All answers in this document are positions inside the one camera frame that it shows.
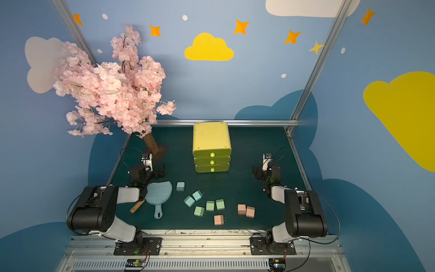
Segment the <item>teal plug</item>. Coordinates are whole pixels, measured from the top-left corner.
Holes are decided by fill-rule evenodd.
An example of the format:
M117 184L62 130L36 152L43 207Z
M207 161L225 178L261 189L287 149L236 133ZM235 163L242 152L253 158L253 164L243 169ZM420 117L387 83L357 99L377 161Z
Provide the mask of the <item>teal plug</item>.
M184 199L184 204L187 205L188 207L192 207L195 204L195 199L192 196L187 196Z
M203 194L204 194L203 191L201 191L201 190L197 190L197 191L195 191L195 192L192 194L192 197L193 197L194 200L197 202L197 201L199 201L200 199L203 198Z
M181 193L184 190L185 190L185 182L183 182L183 181L177 182L177 184L176 184L176 192Z

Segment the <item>yellow green drawer cabinet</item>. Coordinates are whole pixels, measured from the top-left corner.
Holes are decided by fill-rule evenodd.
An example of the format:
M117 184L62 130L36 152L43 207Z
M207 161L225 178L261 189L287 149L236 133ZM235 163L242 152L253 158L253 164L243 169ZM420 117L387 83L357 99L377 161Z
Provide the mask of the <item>yellow green drawer cabinet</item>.
M193 158L197 173L227 172L231 140L226 122L201 122L193 126Z

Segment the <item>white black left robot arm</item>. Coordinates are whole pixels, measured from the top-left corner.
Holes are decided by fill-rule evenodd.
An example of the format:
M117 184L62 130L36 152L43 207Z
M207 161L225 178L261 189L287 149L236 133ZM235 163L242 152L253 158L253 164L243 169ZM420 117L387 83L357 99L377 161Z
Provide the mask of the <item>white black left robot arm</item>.
M87 186L68 208L66 224L80 235L101 235L121 244L142 246L141 230L116 216L118 204L135 203L133 212L146 200L151 180L165 176L165 165L136 165L130 173L132 187Z

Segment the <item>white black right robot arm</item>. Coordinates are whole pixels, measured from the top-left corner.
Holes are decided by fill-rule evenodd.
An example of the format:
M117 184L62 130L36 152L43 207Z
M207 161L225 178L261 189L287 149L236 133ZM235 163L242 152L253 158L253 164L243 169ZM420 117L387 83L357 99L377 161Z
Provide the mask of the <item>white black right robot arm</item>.
M284 205L284 222L274 226L269 237L275 243L290 243L299 238L327 236L328 226L319 196L312 190L285 187L280 182L281 168L254 166L252 175L263 181L266 196Z

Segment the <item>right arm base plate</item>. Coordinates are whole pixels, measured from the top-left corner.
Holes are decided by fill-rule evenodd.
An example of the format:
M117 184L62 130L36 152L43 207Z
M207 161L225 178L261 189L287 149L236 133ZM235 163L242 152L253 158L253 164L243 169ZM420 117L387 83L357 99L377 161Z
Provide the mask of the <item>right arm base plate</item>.
M293 242L277 243L263 236L253 236L249 242L252 255L296 255Z

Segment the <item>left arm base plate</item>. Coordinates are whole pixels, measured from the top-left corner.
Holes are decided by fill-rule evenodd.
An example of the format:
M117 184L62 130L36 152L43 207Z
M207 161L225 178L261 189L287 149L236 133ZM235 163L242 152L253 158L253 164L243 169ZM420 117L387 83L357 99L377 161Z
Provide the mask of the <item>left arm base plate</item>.
M162 238L144 237L139 242L117 242L113 254L115 256L158 256L162 248L162 241Z

